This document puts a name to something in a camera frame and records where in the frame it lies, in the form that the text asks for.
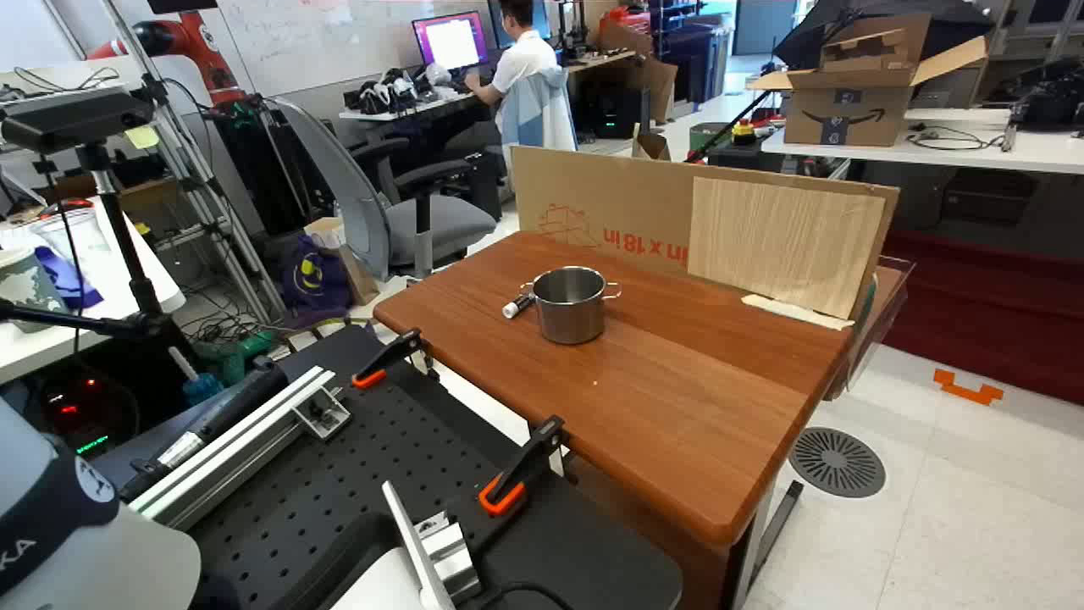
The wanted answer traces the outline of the black white Expo marker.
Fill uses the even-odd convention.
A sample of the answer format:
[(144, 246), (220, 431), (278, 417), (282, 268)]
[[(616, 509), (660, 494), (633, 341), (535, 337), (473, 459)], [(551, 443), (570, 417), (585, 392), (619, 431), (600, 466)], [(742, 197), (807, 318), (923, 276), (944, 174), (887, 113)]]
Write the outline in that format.
[(519, 296), (511, 303), (501, 305), (501, 318), (511, 321), (519, 318), (523, 311), (529, 311), (535, 305), (535, 296)]

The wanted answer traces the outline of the stainless steel pot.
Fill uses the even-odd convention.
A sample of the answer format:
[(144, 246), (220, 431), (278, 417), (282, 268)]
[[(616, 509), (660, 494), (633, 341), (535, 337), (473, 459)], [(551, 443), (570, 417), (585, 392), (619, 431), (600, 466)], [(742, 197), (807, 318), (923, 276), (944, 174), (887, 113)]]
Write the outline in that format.
[(535, 296), (530, 309), (546, 341), (585, 345), (603, 337), (605, 305), (622, 296), (622, 286), (589, 265), (559, 265), (537, 272), (519, 296)]

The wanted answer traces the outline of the orange floor marker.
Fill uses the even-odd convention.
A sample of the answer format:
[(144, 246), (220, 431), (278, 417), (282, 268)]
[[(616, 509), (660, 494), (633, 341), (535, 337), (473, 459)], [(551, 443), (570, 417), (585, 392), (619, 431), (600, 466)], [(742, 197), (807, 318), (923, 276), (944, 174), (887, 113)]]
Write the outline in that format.
[(980, 407), (993, 407), (1000, 403), (1007, 392), (993, 383), (980, 383), (980, 387), (964, 387), (956, 370), (936, 370), (932, 373), (932, 383), (948, 392), (948, 396), (960, 396), (960, 400), (970, 400), (970, 403), (980, 403)]

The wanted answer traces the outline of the brown cardboard sheet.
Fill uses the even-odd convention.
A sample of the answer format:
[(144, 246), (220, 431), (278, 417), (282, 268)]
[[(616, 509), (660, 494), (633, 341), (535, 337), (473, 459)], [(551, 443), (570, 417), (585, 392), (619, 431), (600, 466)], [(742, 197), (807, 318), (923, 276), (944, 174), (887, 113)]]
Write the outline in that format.
[(691, 276), (687, 235), (699, 175), (779, 179), (789, 174), (511, 150), (511, 182), (524, 231), (596, 246), (649, 272)]

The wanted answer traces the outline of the black orange clamp far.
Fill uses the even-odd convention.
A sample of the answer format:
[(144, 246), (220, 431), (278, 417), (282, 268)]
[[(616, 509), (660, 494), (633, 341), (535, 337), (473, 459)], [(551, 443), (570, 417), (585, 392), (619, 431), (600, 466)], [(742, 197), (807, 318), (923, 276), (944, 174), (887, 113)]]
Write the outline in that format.
[(401, 331), (394, 341), (385, 341), (377, 356), (369, 356), (353, 377), (350, 387), (353, 390), (374, 390), (385, 380), (385, 370), (407, 363), (424, 370), (427, 367), (427, 339), (411, 329)]

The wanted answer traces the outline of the black orange clamp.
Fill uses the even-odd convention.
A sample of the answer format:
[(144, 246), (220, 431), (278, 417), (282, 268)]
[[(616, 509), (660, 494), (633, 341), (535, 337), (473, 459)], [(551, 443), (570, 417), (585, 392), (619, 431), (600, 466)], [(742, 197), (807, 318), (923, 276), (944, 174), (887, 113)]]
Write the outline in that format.
[(427, 339), (411, 329), (401, 331), (394, 341), (385, 341), (377, 356), (369, 356), (353, 377), (350, 387), (353, 390), (374, 390), (385, 380), (385, 370), (407, 363), (424, 370), (427, 367)]
[(515, 505), (529, 498), (529, 479), (550, 462), (561, 443), (561, 420), (550, 417), (519, 455), (476, 489), (473, 503), (488, 520), (504, 520)]

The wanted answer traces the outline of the black orange clamp near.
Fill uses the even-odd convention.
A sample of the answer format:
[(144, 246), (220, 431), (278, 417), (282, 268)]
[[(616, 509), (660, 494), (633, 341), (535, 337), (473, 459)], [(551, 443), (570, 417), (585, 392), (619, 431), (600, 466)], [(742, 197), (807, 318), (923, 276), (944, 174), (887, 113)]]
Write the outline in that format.
[(519, 455), (476, 489), (473, 503), (488, 520), (504, 520), (515, 505), (529, 498), (529, 479), (550, 462), (561, 443), (561, 420), (550, 417)]

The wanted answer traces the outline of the wooden table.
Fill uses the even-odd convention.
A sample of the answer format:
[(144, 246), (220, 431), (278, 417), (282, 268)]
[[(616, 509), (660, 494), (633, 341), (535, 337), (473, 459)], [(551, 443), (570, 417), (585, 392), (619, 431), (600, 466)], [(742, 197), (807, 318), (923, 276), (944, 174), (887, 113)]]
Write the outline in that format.
[[(559, 265), (619, 286), (585, 345), (546, 341), (530, 311), (501, 316)], [(682, 565), (682, 603), (737, 610), (777, 474), (905, 297), (909, 268), (879, 261), (868, 318), (831, 331), (747, 309), (736, 287), (519, 231), (385, 297), (377, 318), (421, 331), (438, 363), (519, 417), (556, 417), (582, 492)]]

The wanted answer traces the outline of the grey office chair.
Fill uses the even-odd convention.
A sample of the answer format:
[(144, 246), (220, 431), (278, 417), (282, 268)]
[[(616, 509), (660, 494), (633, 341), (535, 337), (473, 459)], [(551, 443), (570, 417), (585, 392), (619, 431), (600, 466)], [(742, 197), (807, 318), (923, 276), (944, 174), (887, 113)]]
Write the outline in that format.
[(493, 217), (459, 197), (444, 197), (441, 182), (468, 174), (464, 158), (429, 163), (394, 179), (407, 200), (388, 200), (360, 167), (362, 157), (383, 158), (403, 139), (383, 139), (353, 152), (315, 117), (287, 97), (267, 108), (292, 128), (313, 179), (327, 190), (332, 213), (346, 225), (350, 254), (380, 283), (388, 276), (427, 278), (441, 261), (457, 261), (471, 244), (493, 231)]

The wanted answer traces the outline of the person in white shirt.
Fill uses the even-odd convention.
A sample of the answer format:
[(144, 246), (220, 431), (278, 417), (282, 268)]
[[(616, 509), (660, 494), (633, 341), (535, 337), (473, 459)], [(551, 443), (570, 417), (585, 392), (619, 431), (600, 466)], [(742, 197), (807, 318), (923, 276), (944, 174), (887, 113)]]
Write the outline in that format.
[(570, 75), (535, 31), (530, 0), (498, 0), (498, 13), (511, 43), (491, 77), (464, 75), (468, 91), (493, 108), (504, 146), (571, 150)]

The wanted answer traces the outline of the black perforated breadboard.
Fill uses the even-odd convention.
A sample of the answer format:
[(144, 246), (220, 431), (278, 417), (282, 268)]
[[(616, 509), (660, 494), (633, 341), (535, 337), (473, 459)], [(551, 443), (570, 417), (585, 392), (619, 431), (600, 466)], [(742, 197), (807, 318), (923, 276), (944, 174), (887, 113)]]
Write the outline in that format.
[(374, 390), (350, 373), (380, 348), (343, 329), (282, 363), (336, 373), (350, 425), (327, 440), (298, 436), (187, 532), (204, 574), (188, 610), (332, 610), (346, 586), (401, 544), (380, 485), (413, 520), (446, 511), (468, 536), (482, 594), (464, 610), (678, 610), (682, 570), (608, 522), (550, 462), (529, 498), (488, 520), (473, 494), (524, 443), (488, 428), (438, 380), (394, 367)]

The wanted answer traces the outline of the white flat stick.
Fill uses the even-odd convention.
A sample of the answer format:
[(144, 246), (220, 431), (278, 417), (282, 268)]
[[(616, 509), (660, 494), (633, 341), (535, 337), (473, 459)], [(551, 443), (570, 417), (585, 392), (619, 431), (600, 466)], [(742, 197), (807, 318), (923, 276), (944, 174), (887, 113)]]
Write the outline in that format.
[(747, 305), (747, 309), (779, 316), (779, 318), (794, 318), (794, 321), (807, 321), (807, 327), (820, 327), (820, 329), (834, 329), (834, 331), (855, 329), (855, 318), (820, 316), (812, 309), (786, 305), (786, 303), (777, 303), (777, 297), (765, 297), (765, 296), (742, 296), (737, 303)]

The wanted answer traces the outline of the light wooden board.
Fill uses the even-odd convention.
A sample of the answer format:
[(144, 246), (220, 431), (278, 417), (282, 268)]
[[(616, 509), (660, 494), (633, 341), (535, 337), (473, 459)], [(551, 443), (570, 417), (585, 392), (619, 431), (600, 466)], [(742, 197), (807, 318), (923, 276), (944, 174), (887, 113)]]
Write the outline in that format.
[(687, 272), (831, 318), (850, 318), (879, 254), (895, 192), (842, 179), (691, 188)]

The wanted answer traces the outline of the computer monitor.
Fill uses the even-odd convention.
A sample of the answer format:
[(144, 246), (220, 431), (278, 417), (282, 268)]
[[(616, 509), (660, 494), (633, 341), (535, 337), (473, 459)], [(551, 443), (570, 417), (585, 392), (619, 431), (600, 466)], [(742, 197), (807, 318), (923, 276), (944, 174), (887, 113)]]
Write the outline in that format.
[(459, 71), (491, 61), (491, 43), (476, 10), (421, 18), (411, 31), (424, 66)]

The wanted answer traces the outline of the round floor drain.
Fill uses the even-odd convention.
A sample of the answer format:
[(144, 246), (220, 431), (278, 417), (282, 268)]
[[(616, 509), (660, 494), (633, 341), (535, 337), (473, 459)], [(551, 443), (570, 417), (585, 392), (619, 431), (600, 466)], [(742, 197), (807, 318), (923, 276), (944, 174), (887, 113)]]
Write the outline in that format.
[(807, 428), (789, 466), (804, 480), (838, 498), (870, 498), (887, 480), (883, 462), (838, 428)]

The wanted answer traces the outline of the open Amazon cardboard box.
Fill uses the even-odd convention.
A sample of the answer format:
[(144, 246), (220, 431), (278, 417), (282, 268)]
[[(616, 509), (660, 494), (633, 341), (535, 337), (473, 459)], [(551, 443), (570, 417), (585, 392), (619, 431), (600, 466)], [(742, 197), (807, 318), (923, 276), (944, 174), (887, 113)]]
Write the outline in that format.
[(922, 85), (984, 58), (984, 31), (928, 10), (810, 13), (747, 87), (782, 95), (786, 146), (892, 146)]

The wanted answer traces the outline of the white table right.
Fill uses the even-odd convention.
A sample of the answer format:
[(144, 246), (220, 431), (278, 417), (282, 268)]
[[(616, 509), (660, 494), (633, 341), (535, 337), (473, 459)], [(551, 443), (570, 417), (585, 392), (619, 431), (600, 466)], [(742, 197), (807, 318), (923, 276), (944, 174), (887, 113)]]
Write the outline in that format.
[(892, 146), (797, 146), (765, 139), (772, 157), (846, 163), (948, 167), (995, 174), (1084, 175), (1084, 139), (1072, 131), (1019, 131), (1007, 108), (912, 108)]

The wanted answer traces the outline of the silver aluminium rail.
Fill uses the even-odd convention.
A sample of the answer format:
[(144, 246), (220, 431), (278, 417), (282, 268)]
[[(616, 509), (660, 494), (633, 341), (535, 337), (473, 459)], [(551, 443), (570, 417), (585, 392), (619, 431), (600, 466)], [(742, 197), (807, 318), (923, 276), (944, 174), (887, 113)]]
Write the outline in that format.
[(350, 411), (336, 396), (332, 383), (332, 370), (306, 370), (253, 413), (135, 494), (127, 509), (176, 528), (201, 522), (215, 503), (253, 479), (298, 436), (327, 440), (350, 425)]

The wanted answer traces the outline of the silver metal bracket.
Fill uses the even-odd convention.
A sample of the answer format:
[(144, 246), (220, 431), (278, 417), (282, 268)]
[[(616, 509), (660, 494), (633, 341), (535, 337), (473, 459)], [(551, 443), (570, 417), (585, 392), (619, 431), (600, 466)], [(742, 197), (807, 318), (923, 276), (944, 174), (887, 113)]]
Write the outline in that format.
[(383, 480), (380, 492), (407, 551), (411, 610), (457, 610), (473, 600), (482, 594), (482, 577), (464, 528), (446, 511), (413, 522), (388, 480)]

